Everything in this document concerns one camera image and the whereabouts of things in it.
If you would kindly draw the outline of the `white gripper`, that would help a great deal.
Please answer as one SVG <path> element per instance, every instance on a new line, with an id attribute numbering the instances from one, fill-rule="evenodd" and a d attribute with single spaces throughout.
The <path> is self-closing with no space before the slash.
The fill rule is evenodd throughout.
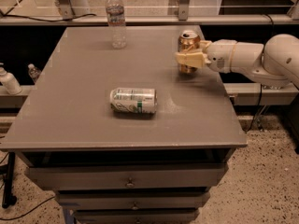
<path id="1" fill-rule="evenodd" d="M 222 39 L 215 42 L 201 40 L 199 42 L 200 49 L 206 51 L 207 55 L 202 51 L 176 52 L 175 58 L 177 63 L 182 65 L 194 68 L 201 68 L 207 65 L 212 71 L 230 73 L 236 44 L 235 40 Z"/>

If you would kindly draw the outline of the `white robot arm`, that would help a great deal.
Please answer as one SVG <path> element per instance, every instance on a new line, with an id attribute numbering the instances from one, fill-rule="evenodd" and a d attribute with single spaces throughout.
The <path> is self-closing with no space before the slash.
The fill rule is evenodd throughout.
<path id="1" fill-rule="evenodd" d="M 202 40 L 199 45 L 199 49 L 176 52 L 176 61 L 224 74 L 238 73 L 268 87 L 292 83 L 299 88 L 299 39 L 293 35 L 274 35 L 265 45 L 227 39 Z"/>

